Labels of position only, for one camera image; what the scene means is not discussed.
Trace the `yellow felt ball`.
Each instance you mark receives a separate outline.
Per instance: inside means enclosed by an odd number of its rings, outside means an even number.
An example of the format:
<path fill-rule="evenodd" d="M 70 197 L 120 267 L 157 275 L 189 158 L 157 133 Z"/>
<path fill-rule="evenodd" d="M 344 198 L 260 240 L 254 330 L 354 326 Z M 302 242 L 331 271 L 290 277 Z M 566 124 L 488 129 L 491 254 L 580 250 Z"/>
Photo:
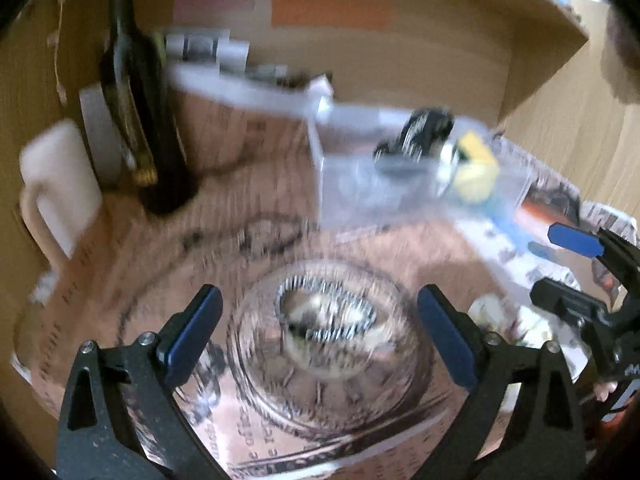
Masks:
<path fill-rule="evenodd" d="M 463 159 L 454 172 L 452 188 L 465 203 L 484 203 L 491 196 L 499 174 L 500 166 L 495 159 Z"/>

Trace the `yellow sponge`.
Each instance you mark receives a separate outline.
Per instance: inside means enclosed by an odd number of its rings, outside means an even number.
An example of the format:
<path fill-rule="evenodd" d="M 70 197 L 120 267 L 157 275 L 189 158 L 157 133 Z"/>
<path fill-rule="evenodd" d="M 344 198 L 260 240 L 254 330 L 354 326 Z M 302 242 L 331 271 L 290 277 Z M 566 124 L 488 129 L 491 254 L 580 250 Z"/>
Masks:
<path fill-rule="evenodd" d="M 460 136 L 457 140 L 457 148 L 461 157 L 459 176 L 488 178 L 495 177 L 499 173 L 500 167 L 496 156 L 474 131 L 469 130 Z"/>

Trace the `black gold-trimmed headband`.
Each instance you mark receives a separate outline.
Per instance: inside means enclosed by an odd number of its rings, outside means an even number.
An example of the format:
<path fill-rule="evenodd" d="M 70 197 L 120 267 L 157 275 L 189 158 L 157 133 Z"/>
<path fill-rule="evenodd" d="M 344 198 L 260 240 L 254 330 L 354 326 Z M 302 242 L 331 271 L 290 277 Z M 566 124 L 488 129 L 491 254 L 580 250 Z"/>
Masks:
<path fill-rule="evenodd" d="M 419 108 L 392 138 L 381 141 L 372 157 L 375 169 L 383 174 L 412 174 L 427 162 L 448 165 L 454 159 L 449 142 L 454 116 L 441 108 Z"/>

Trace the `floral white scrunchie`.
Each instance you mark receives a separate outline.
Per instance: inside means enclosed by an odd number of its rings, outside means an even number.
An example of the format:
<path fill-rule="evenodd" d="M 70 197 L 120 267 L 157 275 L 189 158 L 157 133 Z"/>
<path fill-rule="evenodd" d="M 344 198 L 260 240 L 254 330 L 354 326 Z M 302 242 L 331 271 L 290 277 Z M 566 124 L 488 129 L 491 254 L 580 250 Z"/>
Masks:
<path fill-rule="evenodd" d="M 551 313 L 488 294 L 471 304 L 468 315 L 484 332 L 497 333 L 509 344 L 540 349 L 554 341 L 564 354 L 573 382 L 588 364 L 589 350 L 567 323 Z"/>

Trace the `newspaper print table mat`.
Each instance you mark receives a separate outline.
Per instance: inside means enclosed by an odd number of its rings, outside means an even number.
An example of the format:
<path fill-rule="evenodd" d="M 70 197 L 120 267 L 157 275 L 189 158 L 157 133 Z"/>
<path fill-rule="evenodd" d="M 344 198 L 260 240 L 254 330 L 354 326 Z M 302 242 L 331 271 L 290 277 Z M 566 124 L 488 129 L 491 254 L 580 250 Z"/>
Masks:
<path fill-rule="evenodd" d="M 306 119 L 271 117 L 238 162 L 194 172 L 198 192 L 163 219 L 111 194 L 44 305 L 32 385 L 60 418 L 81 344 L 159 332 L 204 285 L 221 318 L 174 392 L 221 479 L 326 476 L 396 448 L 416 478 L 459 414 L 456 385 L 418 313 L 437 286 L 465 314 L 495 282 L 459 219 L 325 230 Z M 163 463 L 127 386 L 147 458 Z M 597 479 L 639 439 L 639 416 L 576 479 Z"/>

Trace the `cream ceramic mug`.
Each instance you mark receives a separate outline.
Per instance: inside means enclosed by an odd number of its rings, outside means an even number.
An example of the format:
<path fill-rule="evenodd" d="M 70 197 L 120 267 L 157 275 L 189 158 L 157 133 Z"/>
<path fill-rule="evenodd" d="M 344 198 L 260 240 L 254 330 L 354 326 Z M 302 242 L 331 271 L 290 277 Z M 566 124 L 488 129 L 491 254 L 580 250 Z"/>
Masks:
<path fill-rule="evenodd" d="M 61 271 L 102 206 L 102 193 L 75 122 L 63 119 L 25 145 L 20 170 L 25 226 L 51 268 Z"/>

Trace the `clear plastic storage box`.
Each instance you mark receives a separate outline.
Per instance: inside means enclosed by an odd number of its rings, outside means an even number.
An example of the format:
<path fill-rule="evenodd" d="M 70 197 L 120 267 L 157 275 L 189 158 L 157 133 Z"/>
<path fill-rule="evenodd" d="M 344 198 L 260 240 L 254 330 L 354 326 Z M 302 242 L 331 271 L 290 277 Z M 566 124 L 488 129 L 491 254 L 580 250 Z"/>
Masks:
<path fill-rule="evenodd" d="M 420 158 L 375 154 L 380 144 L 395 142 L 410 117 L 402 108 L 320 101 L 308 136 L 322 229 L 513 216 L 532 170 L 514 162 L 482 164 L 461 153 L 459 140 L 467 133 L 490 139 L 489 128 L 475 118 L 454 117 L 450 137 Z"/>

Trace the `paper box of rolled papers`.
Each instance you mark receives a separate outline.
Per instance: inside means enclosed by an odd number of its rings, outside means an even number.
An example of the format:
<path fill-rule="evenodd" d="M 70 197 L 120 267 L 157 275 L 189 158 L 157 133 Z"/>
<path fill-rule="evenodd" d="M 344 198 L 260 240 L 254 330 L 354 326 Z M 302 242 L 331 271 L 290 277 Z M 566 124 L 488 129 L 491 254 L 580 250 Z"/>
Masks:
<path fill-rule="evenodd" d="M 306 119 L 334 96 L 332 73 L 252 64 L 250 44 L 228 29 L 166 27 L 160 47 L 186 159 L 199 174 L 238 162 L 269 118 Z"/>

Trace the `dark glass bottle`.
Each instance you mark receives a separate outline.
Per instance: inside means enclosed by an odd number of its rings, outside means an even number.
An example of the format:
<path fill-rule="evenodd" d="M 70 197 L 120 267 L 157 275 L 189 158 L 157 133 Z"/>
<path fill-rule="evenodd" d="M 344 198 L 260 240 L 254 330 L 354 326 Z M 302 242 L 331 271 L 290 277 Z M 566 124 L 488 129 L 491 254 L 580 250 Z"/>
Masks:
<path fill-rule="evenodd" d="M 134 0 L 110 0 L 110 44 L 99 65 L 105 102 L 140 202 L 168 216 L 198 192 L 169 108 L 163 60 L 138 27 Z"/>

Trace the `orange sticky note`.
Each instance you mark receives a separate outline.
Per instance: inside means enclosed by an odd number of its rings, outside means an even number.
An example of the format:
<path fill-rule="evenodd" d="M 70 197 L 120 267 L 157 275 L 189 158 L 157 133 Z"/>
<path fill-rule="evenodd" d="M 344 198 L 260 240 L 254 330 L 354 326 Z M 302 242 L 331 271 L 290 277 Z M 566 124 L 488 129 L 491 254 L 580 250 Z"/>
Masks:
<path fill-rule="evenodd" d="M 271 26 L 384 30 L 394 8 L 381 0 L 271 0 Z"/>

